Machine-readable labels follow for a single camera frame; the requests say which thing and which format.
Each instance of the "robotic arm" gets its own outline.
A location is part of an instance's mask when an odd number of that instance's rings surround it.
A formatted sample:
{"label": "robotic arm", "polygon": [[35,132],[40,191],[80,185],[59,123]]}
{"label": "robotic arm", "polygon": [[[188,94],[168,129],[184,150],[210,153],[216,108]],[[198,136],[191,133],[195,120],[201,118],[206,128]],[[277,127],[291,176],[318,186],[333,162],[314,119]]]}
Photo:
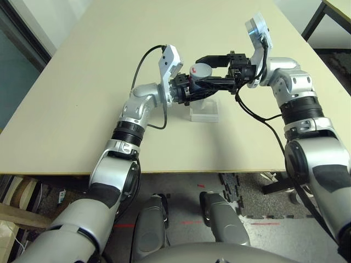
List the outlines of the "robotic arm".
{"label": "robotic arm", "polygon": [[[234,52],[199,59],[190,68],[188,82],[177,78],[174,80],[175,89],[189,86],[189,92],[183,92],[183,97],[177,91],[180,98],[178,103],[188,105],[190,101],[206,98],[218,90],[228,90],[237,95],[245,84],[249,88],[256,87],[258,83],[270,86],[285,123],[286,171],[297,190],[300,188],[299,182],[308,184],[323,219],[318,218],[318,212],[313,214],[321,226],[331,232],[329,234],[339,245],[339,253],[347,257],[351,239],[350,155],[330,119],[323,114],[311,76],[290,58],[267,59],[272,44],[260,14],[248,21],[246,27],[255,47],[251,59]],[[228,65],[225,78],[212,77],[208,70],[209,67]],[[193,80],[194,74],[204,77]],[[302,200],[310,202],[307,197],[302,197]]]}
{"label": "robotic arm", "polygon": [[[176,48],[162,48],[161,83],[134,88],[120,119],[90,175],[87,198],[70,204],[15,262],[98,262],[118,208],[140,180],[139,152],[154,107],[173,102],[189,105],[219,90],[236,94],[271,86],[285,122],[286,170],[296,182],[310,186],[323,218],[339,246],[350,241],[350,156],[324,117],[312,78],[289,58],[267,58],[272,43],[260,14],[246,23],[254,55],[231,52],[205,56],[179,74],[183,63]],[[212,69],[228,67],[228,74],[212,77]]]}

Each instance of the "small object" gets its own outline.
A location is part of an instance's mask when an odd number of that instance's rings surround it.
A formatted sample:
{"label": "small object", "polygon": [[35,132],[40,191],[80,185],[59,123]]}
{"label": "small object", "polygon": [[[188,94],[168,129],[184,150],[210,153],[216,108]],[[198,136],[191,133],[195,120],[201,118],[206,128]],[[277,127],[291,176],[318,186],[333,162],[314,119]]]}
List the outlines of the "small object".
{"label": "small object", "polygon": [[192,122],[219,122],[218,104],[213,99],[204,99],[190,103],[190,120]]}
{"label": "small object", "polygon": [[63,190],[61,192],[59,192],[59,201],[58,204],[62,203],[63,200],[65,199],[65,195],[66,195],[66,190]]}
{"label": "small object", "polygon": [[272,174],[268,171],[266,172],[263,172],[260,174],[260,176],[262,176],[263,178],[267,179],[268,181],[271,181],[271,182],[278,182],[278,180],[275,178],[276,174]]}

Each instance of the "black cable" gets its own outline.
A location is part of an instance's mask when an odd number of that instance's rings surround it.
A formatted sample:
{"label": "black cable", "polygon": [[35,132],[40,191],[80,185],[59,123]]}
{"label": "black cable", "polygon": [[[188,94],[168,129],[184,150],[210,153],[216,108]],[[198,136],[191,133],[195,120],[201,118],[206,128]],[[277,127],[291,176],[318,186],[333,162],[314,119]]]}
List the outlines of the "black cable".
{"label": "black cable", "polygon": [[[162,50],[164,50],[166,48],[165,45],[156,45],[152,48],[150,48],[148,51],[146,51],[146,53],[144,54],[144,56],[141,58],[139,64],[138,64],[138,67],[137,67],[137,70],[135,71],[135,74],[134,74],[134,78],[133,78],[133,83],[132,83],[132,89],[134,89],[134,86],[135,86],[135,82],[137,80],[137,76],[138,76],[138,73],[139,73],[139,70],[140,70],[140,67],[141,65],[143,64],[145,58],[155,49],[158,49],[158,48],[161,48]],[[155,126],[155,125],[152,125],[152,124],[148,124],[149,127],[152,127],[152,128],[155,128],[155,129],[159,129],[159,130],[163,130],[165,129],[166,125],[167,125],[167,102],[166,102],[166,98],[163,98],[164,101],[163,101],[163,117],[164,117],[164,122],[163,122],[163,126],[162,127],[158,127],[158,126]]]}
{"label": "black cable", "polygon": [[171,246],[167,234],[166,234],[166,241],[167,241],[167,244],[168,244],[169,246]]}
{"label": "black cable", "polygon": [[281,140],[278,136],[278,134],[276,133],[275,129],[269,125],[268,123],[266,123],[266,121],[269,121],[271,119],[274,119],[274,118],[278,118],[281,116],[281,114],[279,115],[276,115],[276,116],[273,116],[273,117],[270,117],[270,118],[263,118],[257,114],[255,114],[253,111],[251,111],[246,105],[245,103],[242,101],[242,99],[240,98],[240,95],[239,95],[239,91],[240,89],[247,83],[249,82],[252,82],[254,81],[255,79],[259,78],[264,70],[266,69],[266,66],[267,66],[267,55],[268,55],[268,44],[267,44],[267,41],[265,39],[263,39],[263,42],[262,42],[262,46],[264,48],[264,51],[263,51],[263,64],[262,64],[262,67],[261,67],[261,70],[260,72],[254,76],[253,78],[251,78],[250,80],[248,81],[245,81],[242,83],[242,86],[240,86],[237,91],[236,91],[236,94],[235,94],[235,100],[238,102],[239,106],[247,113],[249,114],[251,117],[253,117],[254,119],[258,120],[259,122],[263,123],[264,125],[266,125],[274,134],[278,144],[279,144],[279,147],[280,147],[280,150],[281,152],[284,154],[284,147],[283,147],[283,144],[281,143]]}
{"label": "black cable", "polygon": [[135,200],[136,196],[138,195],[139,193],[139,190],[140,190],[140,181],[141,181],[141,166],[140,166],[140,161],[139,159],[137,159],[137,163],[138,163],[138,166],[139,166],[139,173],[138,173],[138,178],[137,178],[137,189],[135,190],[135,192],[133,193],[133,196],[131,198],[131,200],[129,201],[129,203],[125,206],[125,208],[120,211],[118,213],[118,215],[116,215],[116,218],[115,218],[115,221],[114,221],[114,224],[117,223],[125,214],[125,212],[129,209],[129,207],[131,207],[133,201]]}
{"label": "black cable", "polygon": [[141,65],[143,64],[145,58],[146,58],[152,51],[154,51],[155,49],[158,49],[158,48],[163,49],[163,48],[165,48],[165,45],[156,45],[156,46],[150,48],[148,51],[146,51],[146,53],[144,54],[144,56],[141,58],[141,61],[139,62],[139,65],[138,65],[138,67],[137,67],[137,70],[135,71],[135,74],[134,74],[134,78],[133,78],[133,83],[132,83],[132,88],[131,88],[131,90],[134,89],[135,82],[136,82],[136,80],[137,80],[137,76],[138,76],[140,67],[141,67]]}
{"label": "black cable", "polygon": [[155,125],[152,125],[152,124],[148,124],[148,126],[152,127],[152,128],[155,128],[155,129],[159,129],[159,130],[165,129],[165,127],[167,125],[167,103],[166,103],[166,100],[163,103],[163,119],[164,119],[164,122],[163,122],[163,126],[162,127],[158,127],[158,126],[155,126]]}
{"label": "black cable", "polygon": [[114,263],[110,255],[107,254],[105,251],[103,251],[101,257],[106,261],[106,263]]}
{"label": "black cable", "polygon": [[139,220],[139,215],[137,216],[137,219],[135,220],[135,224],[134,224],[133,235],[132,235],[132,245],[131,245],[131,250],[129,252],[129,263],[133,263],[133,243],[134,243],[135,229],[137,229],[136,225],[138,223],[138,220]]}

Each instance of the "wire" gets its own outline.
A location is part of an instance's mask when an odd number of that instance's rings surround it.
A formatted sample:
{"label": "wire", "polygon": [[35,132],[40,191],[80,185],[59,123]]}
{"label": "wire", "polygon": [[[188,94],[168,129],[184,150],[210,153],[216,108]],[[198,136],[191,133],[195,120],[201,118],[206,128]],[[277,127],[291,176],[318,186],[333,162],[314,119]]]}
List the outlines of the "wire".
{"label": "wire", "polygon": [[38,211],[40,202],[41,202],[41,200],[42,200],[42,195],[43,195],[43,184],[41,183],[41,184],[40,184],[40,196],[39,196],[39,201],[38,201],[38,205],[37,205],[37,208],[35,209],[35,211]]}
{"label": "wire", "polygon": [[11,227],[10,227],[10,226],[7,224],[7,222],[6,222],[6,221],[4,221],[4,222],[5,222],[5,224],[7,225],[7,227],[10,229],[10,231],[11,231],[11,233],[12,233],[13,237],[15,238],[16,242],[18,243],[18,245],[20,245],[20,246],[21,246],[21,248],[22,248],[21,255],[22,255],[22,254],[23,254],[23,252],[24,252],[26,249],[24,248],[24,246],[22,245],[22,243],[18,241],[18,239],[16,238],[15,233],[13,232],[13,230],[11,229]]}
{"label": "wire", "polygon": [[163,48],[165,48],[165,45],[156,45],[156,46],[150,48],[148,51],[146,51],[146,53],[144,54],[144,56],[141,58],[141,60],[140,60],[140,62],[139,62],[139,64],[138,64],[137,70],[135,71],[135,74],[134,74],[134,78],[133,78],[133,83],[132,83],[132,88],[131,88],[131,90],[134,89],[135,82],[136,82],[136,80],[137,80],[137,76],[138,76],[140,67],[141,67],[141,65],[143,64],[145,58],[146,58],[152,51],[154,51],[155,49],[158,49],[158,48],[163,49]]}
{"label": "wire", "polygon": [[129,201],[129,203],[125,206],[125,208],[118,213],[118,215],[116,216],[115,218],[115,221],[114,221],[114,224],[117,223],[123,216],[124,214],[126,213],[126,211],[129,209],[129,207],[131,207],[133,201],[135,200],[136,196],[138,195],[139,193],[139,190],[140,190],[140,182],[141,182],[141,166],[140,166],[140,161],[139,159],[137,159],[137,163],[138,163],[138,166],[139,166],[139,173],[138,173],[138,178],[137,178],[137,189],[136,191],[133,193],[133,196],[131,198],[131,200]]}
{"label": "wire", "polygon": [[261,117],[261,116],[255,114],[252,110],[250,110],[250,109],[245,105],[245,103],[242,101],[242,99],[240,98],[240,95],[239,95],[240,89],[241,89],[244,85],[246,85],[247,83],[252,82],[252,81],[254,81],[255,79],[259,78],[259,77],[263,74],[264,70],[265,70],[266,67],[267,67],[268,44],[267,44],[267,41],[266,41],[265,39],[263,39],[262,46],[263,46],[263,48],[264,48],[264,51],[263,51],[263,64],[262,64],[261,70],[260,70],[260,72],[259,72],[256,76],[254,76],[253,78],[249,79],[248,81],[244,81],[244,82],[242,83],[242,85],[241,85],[241,86],[237,89],[237,91],[236,91],[235,100],[238,102],[239,106],[240,106],[247,114],[249,114],[249,115],[250,115],[251,117],[253,117],[254,119],[256,119],[256,120],[258,120],[259,122],[261,122],[261,123],[263,123],[264,125],[266,125],[266,126],[273,132],[273,134],[274,134],[274,136],[275,136],[275,138],[276,138],[276,140],[277,140],[277,142],[278,142],[278,144],[279,144],[280,150],[281,150],[281,152],[284,154],[284,147],[283,147],[283,144],[281,143],[281,140],[280,140],[278,134],[276,133],[275,129],[274,129],[271,125],[269,125],[269,124],[266,122],[266,121],[270,121],[271,119],[275,119],[275,118],[280,117],[281,114],[275,115],[275,116],[270,117],[270,118],[263,118],[263,117]]}
{"label": "wire", "polygon": [[[158,49],[158,48],[161,48],[162,50],[165,49],[165,45],[156,45],[152,48],[150,48],[148,51],[146,51],[146,53],[144,54],[144,56],[141,58],[139,64],[138,64],[138,67],[137,67],[137,70],[135,71],[135,74],[134,74],[134,77],[133,77],[133,83],[132,83],[132,87],[131,87],[131,90],[134,89],[134,86],[135,86],[135,82],[137,80],[137,76],[138,76],[138,73],[139,73],[139,70],[140,70],[140,67],[141,65],[143,64],[145,58],[155,49]],[[158,129],[158,130],[163,130],[165,129],[165,127],[167,126],[167,103],[166,103],[166,98],[163,98],[164,101],[163,101],[163,118],[164,118],[164,122],[163,122],[163,126],[162,127],[158,127],[158,126],[155,126],[155,125],[152,125],[152,124],[148,124],[149,127],[152,127],[152,128],[155,128],[155,129]]]}
{"label": "wire", "polygon": [[167,104],[166,104],[166,101],[163,103],[163,119],[164,119],[164,122],[163,122],[163,126],[162,127],[158,127],[158,126],[155,126],[155,125],[152,125],[152,124],[148,124],[148,126],[152,127],[152,128],[155,128],[155,129],[158,129],[158,130],[165,129],[165,127],[167,126]]}
{"label": "wire", "polygon": [[167,234],[166,234],[166,241],[167,241],[167,244],[168,244],[169,246],[171,246]]}

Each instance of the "beige tabletop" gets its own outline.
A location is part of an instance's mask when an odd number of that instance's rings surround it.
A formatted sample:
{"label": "beige tabletop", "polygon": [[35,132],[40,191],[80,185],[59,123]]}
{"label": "beige tabletop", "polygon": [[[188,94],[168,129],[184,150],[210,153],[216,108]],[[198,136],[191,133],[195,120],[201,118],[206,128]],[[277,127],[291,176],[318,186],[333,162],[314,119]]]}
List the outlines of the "beige tabletop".
{"label": "beige tabletop", "polygon": [[[33,85],[0,135],[0,172],[89,174],[128,99],[135,68],[146,50],[175,45],[182,72],[204,55],[230,50],[253,54],[245,22],[266,19],[271,56],[294,58],[314,81],[325,116],[351,149],[351,99],[275,4],[250,1],[96,0]],[[140,70],[137,84],[159,82],[159,52]],[[214,70],[224,76],[225,69]],[[261,116],[280,113],[269,87],[243,89]],[[271,131],[245,114],[228,92],[218,92],[219,123],[189,121],[189,108],[169,108],[165,130],[148,128],[141,144],[143,171],[284,170]],[[162,124],[162,110],[150,118]],[[281,119],[271,121],[284,141]]]}
{"label": "beige tabletop", "polygon": [[324,2],[331,3],[334,7],[339,9],[347,17],[351,18],[351,1],[350,0],[324,0]]}

